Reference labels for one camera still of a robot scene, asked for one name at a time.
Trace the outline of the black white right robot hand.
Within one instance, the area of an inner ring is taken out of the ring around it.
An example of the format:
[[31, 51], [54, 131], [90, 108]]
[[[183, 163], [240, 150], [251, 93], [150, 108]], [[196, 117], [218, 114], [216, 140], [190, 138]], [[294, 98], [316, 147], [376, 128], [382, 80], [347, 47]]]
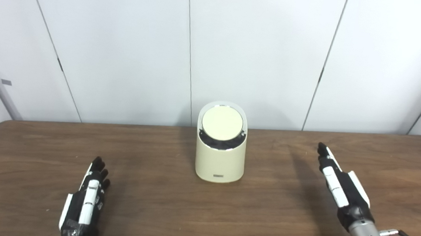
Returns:
[[330, 148], [319, 143], [317, 148], [319, 170], [326, 180], [337, 205], [337, 218], [346, 231], [357, 222], [374, 222], [370, 200], [354, 171], [344, 172]]

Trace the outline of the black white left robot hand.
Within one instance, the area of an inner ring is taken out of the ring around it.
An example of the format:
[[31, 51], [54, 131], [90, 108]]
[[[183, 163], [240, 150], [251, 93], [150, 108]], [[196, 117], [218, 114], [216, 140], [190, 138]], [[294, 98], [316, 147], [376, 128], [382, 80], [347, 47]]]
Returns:
[[59, 219], [60, 236], [99, 236], [98, 221], [109, 188], [108, 170], [101, 157], [89, 165], [80, 188], [68, 194]]

